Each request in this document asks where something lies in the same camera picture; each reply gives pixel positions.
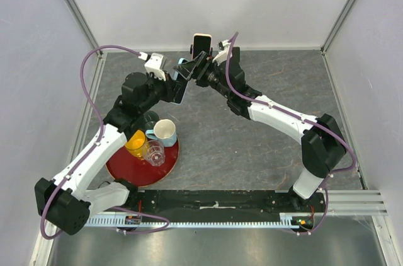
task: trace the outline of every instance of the red tray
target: red tray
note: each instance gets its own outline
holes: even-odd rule
[[[106,168],[115,179],[123,178],[138,187],[154,184],[164,178],[174,168],[179,155],[179,141],[172,147],[165,147],[165,162],[152,166],[146,160],[139,160],[125,147],[119,149],[106,162]]]

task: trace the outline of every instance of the floor panel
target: floor panel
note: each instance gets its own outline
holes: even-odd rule
[[[170,69],[186,52],[164,52]],[[144,63],[129,53],[109,53],[96,97],[103,116],[113,106],[127,74],[144,71]],[[302,51],[241,51],[247,83],[274,101],[306,114],[328,113],[342,126],[321,53]],[[181,144],[173,171],[153,189],[279,189],[288,190],[303,166],[299,144],[277,130],[234,115],[225,98],[211,88],[188,85],[181,105],[158,103],[160,118],[177,126]],[[98,121],[91,119],[87,138]],[[345,156],[339,166],[350,164]],[[91,184],[112,180],[104,168]],[[360,189],[356,171],[337,174],[332,190]]]

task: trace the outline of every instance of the white mug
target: white mug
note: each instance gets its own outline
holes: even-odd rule
[[[149,129],[145,135],[153,140],[160,140],[165,147],[174,146],[176,143],[176,126],[175,123],[169,119],[158,121],[154,129]]]

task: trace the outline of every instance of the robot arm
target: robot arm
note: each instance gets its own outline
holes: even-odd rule
[[[244,71],[239,66],[239,47],[234,47],[229,67],[231,85],[244,96],[264,101],[268,106],[240,98],[231,91],[225,77],[224,62],[229,53],[228,40],[220,42],[219,49],[220,52],[215,58],[202,52],[192,61],[177,66],[175,70],[186,80],[194,79],[198,86],[210,86],[218,91],[227,99],[227,105],[236,115],[272,126],[301,145],[305,168],[289,191],[290,200],[298,209],[300,205],[306,204],[322,181],[346,154],[345,148],[331,135],[305,123],[304,120],[308,119],[321,124],[343,138],[340,128],[330,115],[324,114],[321,118],[305,115],[274,102],[248,86]],[[296,119],[291,116],[292,114],[302,119]]]
[[[210,86],[227,99],[227,104],[236,115],[262,122],[289,135],[302,147],[302,161],[305,166],[298,180],[289,191],[290,201],[296,209],[306,204],[323,179],[330,173],[346,151],[334,138],[317,127],[302,122],[274,106],[285,109],[304,119],[326,126],[341,137],[336,121],[329,115],[321,118],[308,116],[283,107],[262,93],[252,89],[245,82],[244,71],[239,66],[240,50],[234,48],[230,62],[229,76],[233,87],[244,96],[265,101],[269,106],[250,102],[235,95],[225,78],[222,64],[229,52],[229,42],[219,45],[220,52],[215,58],[205,52],[192,61],[182,63],[175,70],[179,73],[173,79],[164,68],[164,57],[141,53],[139,58],[146,61],[147,74],[135,72],[126,77],[122,84],[122,94],[104,118],[105,132],[97,142],[98,133],[84,150],[64,170],[51,181],[40,179],[35,185],[35,197],[39,215],[42,215],[49,197],[60,187],[47,212],[46,219],[68,234],[77,233],[89,216],[108,208],[123,205],[130,200],[131,191],[137,187],[125,180],[116,180],[111,185],[97,190],[88,186],[104,164],[134,135],[141,126],[142,115],[159,101],[180,103],[191,79],[201,87]],[[83,157],[91,147],[92,153],[77,170],[68,175],[71,167]]]
[[[153,53],[141,53],[147,74],[135,72],[126,77],[122,94],[104,118],[104,133],[99,142],[100,130],[79,155],[51,181],[41,178],[35,185],[39,215],[42,215],[49,197],[54,197],[46,219],[68,234],[77,233],[88,217],[114,206],[126,203],[131,191],[137,187],[125,180],[115,180],[107,187],[88,190],[88,186],[105,163],[134,135],[142,124],[142,116],[159,101],[180,103],[187,85],[181,76],[173,80],[164,68],[165,58]],[[94,147],[75,172],[71,168]]]

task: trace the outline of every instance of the clear plastic cup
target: clear plastic cup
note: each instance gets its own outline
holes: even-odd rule
[[[152,166],[161,166],[165,162],[164,145],[159,140],[149,140],[142,148],[142,155]]]

